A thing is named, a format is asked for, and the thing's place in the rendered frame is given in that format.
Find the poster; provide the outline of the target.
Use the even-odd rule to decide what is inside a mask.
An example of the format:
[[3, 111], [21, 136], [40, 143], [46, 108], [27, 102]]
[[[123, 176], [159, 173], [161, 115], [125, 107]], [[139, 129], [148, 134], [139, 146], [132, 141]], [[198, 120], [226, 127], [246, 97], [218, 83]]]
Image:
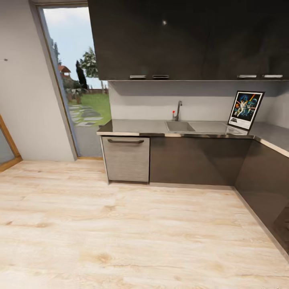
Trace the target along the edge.
[[237, 91], [228, 124], [251, 130], [265, 92]]

